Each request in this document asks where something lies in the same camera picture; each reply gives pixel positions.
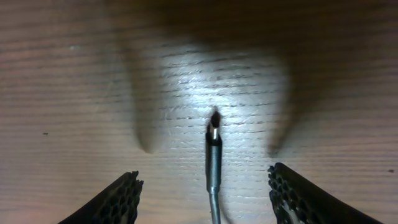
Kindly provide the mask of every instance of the wooden table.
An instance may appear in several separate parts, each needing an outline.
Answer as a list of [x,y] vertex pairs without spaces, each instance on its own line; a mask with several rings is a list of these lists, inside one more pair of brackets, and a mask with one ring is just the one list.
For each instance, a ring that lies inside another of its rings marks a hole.
[[136,223],[210,223],[214,106],[230,222],[275,223],[266,170],[284,162],[397,223],[394,4],[2,1],[1,223],[57,223],[130,170]]

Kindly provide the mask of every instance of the scratched wood surface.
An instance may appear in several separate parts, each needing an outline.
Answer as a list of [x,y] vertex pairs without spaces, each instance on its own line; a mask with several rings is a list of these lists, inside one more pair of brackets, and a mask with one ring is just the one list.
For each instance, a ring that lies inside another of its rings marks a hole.
[[398,223],[394,1],[0,2],[0,220],[57,223],[122,173],[140,223],[275,223],[267,167]]

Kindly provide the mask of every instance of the black tip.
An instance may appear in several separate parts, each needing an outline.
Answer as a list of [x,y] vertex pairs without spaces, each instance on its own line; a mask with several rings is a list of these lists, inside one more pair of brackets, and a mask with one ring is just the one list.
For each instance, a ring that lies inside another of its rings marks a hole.
[[210,119],[211,125],[213,125],[213,127],[215,128],[218,128],[220,126],[220,119],[221,119],[220,113],[218,111],[215,111]]

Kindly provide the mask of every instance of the thin wire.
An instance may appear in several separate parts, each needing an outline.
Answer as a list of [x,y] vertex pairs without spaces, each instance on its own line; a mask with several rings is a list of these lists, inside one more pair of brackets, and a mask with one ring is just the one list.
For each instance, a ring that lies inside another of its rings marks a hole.
[[213,220],[213,224],[221,224],[218,194],[209,194],[209,198],[210,198],[210,208],[211,208],[211,219]]

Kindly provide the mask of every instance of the black cable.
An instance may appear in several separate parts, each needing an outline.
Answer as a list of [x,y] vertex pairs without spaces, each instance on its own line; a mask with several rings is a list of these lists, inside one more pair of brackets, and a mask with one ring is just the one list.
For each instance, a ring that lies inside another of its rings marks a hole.
[[221,156],[223,141],[220,134],[220,114],[216,111],[211,117],[206,132],[206,187],[209,193],[213,224],[220,224],[218,192],[221,185]]

